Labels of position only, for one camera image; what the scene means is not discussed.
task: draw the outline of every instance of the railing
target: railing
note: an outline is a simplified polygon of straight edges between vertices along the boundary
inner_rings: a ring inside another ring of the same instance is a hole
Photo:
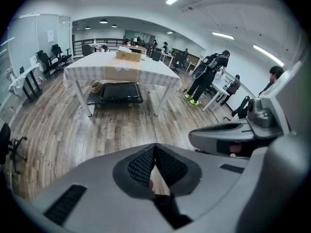
[[[112,51],[117,51],[120,46],[127,44],[127,42],[131,43],[131,45],[134,45],[134,42],[131,42],[131,40],[125,40],[125,39],[114,39],[114,38],[97,38],[96,39],[96,43],[106,43],[107,47]],[[92,43],[94,43],[94,39],[74,41],[72,43],[73,55],[74,56],[82,55],[82,45],[92,44]],[[156,48],[155,45],[144,43],[144,42],[135,42],[135,45],[139,45],[140,47],[146,48],[148,56],[151,56],[153,49]]]

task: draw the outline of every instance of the wooden box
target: wooden box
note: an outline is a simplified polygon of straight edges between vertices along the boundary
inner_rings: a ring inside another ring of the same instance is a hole
[[[140,62],[141,53],[117,51],[116,58],[122,59],[122,60],[130,60],[130,61]]]

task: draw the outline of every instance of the neon yellow shoe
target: neon yellow shoe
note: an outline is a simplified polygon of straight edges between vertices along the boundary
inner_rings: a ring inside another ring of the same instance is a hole
[[[191,104],[194,104],[194,105],[199,105],[199,101],[196,102],[196,101],[194,101],[194,100],[190,100],[190,103],[191,103]]]
[[[192,99],[193,96],[190,96],[190,95],[186,94],[186,95],[185,95],[185,98],[187,98],[187,99]]]

